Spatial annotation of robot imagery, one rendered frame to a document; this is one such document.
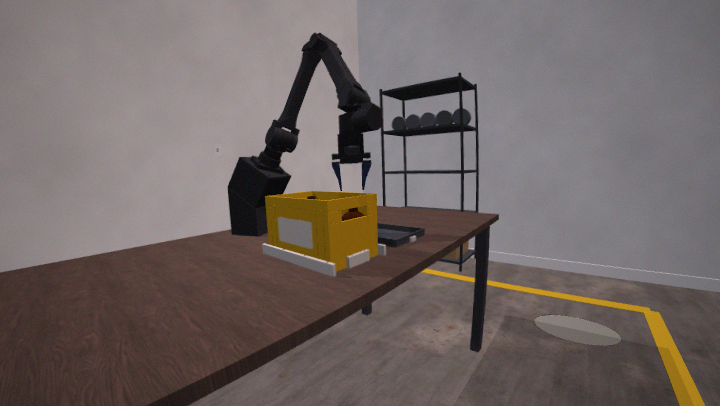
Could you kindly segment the yellow divided crate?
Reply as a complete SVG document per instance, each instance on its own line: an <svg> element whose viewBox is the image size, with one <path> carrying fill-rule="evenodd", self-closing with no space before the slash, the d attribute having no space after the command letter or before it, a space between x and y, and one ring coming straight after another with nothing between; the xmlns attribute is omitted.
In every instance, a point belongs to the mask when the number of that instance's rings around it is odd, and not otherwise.
<svg viewBox="0 0 720 406"><path fill-rule="evenodd" d="M265 204L269 245L335 263L336 272L347 268L347 256L378 255L375 193L308 191L265 196ZM342 221L357 207L363 217Z"/></svg>

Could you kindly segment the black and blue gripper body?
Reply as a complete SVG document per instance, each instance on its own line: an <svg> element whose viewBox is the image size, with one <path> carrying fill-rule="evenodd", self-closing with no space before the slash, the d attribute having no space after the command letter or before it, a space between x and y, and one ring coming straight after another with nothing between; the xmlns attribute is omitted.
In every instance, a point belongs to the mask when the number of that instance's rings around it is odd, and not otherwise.
<svg viewBox="0 0 720 406"><path fill-rule="evenodd" d="M360 153L354 156L344 154L332 154L332 160L340 159L340 162L332 162L332 164L352 164L352 163L371 163L371 160L363 161L363 158L371 158L370 153Z"/></svg>

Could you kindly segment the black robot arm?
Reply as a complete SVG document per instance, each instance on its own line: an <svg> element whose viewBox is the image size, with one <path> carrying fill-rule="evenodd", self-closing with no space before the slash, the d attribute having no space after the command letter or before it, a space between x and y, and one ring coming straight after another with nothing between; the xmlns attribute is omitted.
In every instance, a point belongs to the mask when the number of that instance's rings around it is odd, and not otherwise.
<svg viewBox="0 0 720 406"><path fill-rule="evenodd" d="M321 33L313 33L302 51L302 61L284 110L278 120L273 120L266 134L264 151L259 157L252 156L250 159L258 169L283 174L284 170L278 166L280 158L284 152L291 153L297 146L300 131L296 128L297 117L321 59L336 87L337 108L346 112L339 116L338 154L354 156L364 153L363 132L378 130L382 126L382 109L371 102L368 93L356 81L335 42Z"/></svg>

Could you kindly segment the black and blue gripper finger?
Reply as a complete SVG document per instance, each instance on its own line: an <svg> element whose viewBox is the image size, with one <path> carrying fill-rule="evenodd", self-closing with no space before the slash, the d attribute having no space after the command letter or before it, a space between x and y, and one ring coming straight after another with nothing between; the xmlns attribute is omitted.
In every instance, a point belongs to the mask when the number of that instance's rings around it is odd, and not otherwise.
<svg viewBox="0 0 720 406"><path fill-rule="evenodd" d="M370 170L371 163L362 163L362 190L364 190L366 177Z"/></svg>
<svg viewBox="0 0 720 406"><path fill-rule="evenodd" d="M332 164L333 170L337 176L340 190L342 191L342 183L341 183L341 174L340 174L340 164Z"/></svg>

